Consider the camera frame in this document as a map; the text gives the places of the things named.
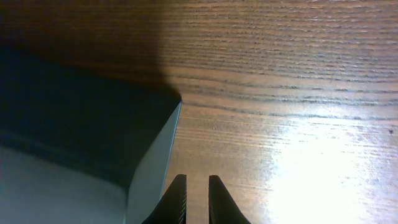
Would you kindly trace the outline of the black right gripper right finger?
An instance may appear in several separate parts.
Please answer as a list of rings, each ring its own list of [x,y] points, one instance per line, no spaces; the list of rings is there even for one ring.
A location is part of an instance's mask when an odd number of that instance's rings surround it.
[[[209,176],[208,208],[210,224],[250,224],[218,175]]]

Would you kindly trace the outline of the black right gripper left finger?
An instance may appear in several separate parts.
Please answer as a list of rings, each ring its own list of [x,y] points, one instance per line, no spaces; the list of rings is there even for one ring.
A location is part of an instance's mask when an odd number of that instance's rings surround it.
[[[186,224],[186,221],[187,176],[179,174],[142,224]]]

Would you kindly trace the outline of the black gift box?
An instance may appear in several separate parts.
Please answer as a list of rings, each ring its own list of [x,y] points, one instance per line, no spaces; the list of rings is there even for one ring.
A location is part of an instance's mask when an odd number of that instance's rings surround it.
[[[1,222],[142,223],[163,194],[180,95],[1,47]]]

